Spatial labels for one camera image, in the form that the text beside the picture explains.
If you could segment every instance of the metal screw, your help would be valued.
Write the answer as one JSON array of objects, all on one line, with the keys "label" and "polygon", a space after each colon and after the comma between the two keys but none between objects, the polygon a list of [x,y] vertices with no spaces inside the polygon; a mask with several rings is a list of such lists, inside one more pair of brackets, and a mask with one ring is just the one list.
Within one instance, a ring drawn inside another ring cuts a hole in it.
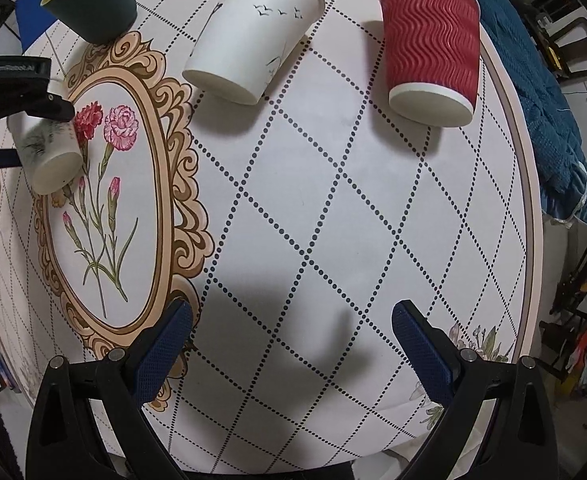
[{"label": "metal screw", "polygon": [[463,348],[460,351],[460,357],[462,357],[465,361],[473,363],[478,358],[478,354],[471,348]]},{"label": "metal screw", "polygon": [[51,361],[49,361],[49,366],[51,366],[54,370],[57,370],[64,364],[64,357],[61,355],[57,355],[56,357],[52,357]]},{"label": "metal screw", "polygon": [[522,358],[520,358],[520,362],[526,368],[535,368],[535,360],[533,359],[533,357],[529,357],[528,355],[525,355]]},{"label": "metal screw", "polygon": [[122,348],[114,348],[107,354],[110,361],[120,361],[123,357],[125,357],[125,351]]}]

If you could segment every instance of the oval floral medallion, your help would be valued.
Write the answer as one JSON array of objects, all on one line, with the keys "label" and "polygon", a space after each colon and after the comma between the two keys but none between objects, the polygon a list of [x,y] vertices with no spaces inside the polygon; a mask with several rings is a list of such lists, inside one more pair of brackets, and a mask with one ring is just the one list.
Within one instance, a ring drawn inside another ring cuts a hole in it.
[{"label": "oval floral medallion", "polygon": [[[191,87],[164,77],[150,43],[130,32],[109,48],[88,46],[72,67],[82,172],[34,199],[43,277],[98,359],[129,346],[175,296],[189,300],[197,323],[190,279],[214,248],[194,179]],[[170,377],[186,371],[181,356]],[[152,407],[163,410],[170,395],[165,381]]]}]

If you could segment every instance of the red cup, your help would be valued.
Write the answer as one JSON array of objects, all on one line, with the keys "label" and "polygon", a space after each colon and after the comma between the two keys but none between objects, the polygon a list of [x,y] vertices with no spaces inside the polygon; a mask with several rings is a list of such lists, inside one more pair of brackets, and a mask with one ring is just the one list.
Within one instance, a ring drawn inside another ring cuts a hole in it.
[{"label": "red cup", "polygon": [[380,0],[389,106],[431,126],[465,126],[480,70],[478,0]]}]

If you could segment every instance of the tablecloth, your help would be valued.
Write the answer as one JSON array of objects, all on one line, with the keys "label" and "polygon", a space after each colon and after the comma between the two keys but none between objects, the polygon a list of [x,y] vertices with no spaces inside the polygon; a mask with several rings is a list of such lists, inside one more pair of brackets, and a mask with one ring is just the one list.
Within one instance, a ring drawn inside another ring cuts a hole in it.
[{"label": "tablecloth", "polygon": [[473,122],[442,130],[389,109],[377,0],[327,0],[254,107],[181,76],[219,0],[137,1],[111,46],[57,23],[28,52],[65,78],[86,156],[51,196],[0,173],[0,344],[31,400],[54,355],[126,346],[184,295],[192,341],[144,407],[160,440],[186,470],[298,470],[440,415],[393,336],[398,301],[485,358],[528,349],[538,183],[484,32]]}]

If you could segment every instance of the blue cloth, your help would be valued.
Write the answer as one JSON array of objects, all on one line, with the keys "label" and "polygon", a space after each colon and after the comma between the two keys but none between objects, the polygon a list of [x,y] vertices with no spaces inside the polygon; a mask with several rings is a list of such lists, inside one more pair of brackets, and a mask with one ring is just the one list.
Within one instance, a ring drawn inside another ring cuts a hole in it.
[{"label": "blue cloth", "polygon": [[16,21],[23,52],[56,22],[53,14],[40,6],[40,1],[16,0]]},{"label": "blue cloth", "polygon": [[[582,139],[569,104],[555,78],[545,67],[509,0],[478,0],[480,21],[493,41],[515,86],[535,155],[542,209],[566,220],[579,205],[587,178]],[[587,223],[587,201],[576,212]]]}]

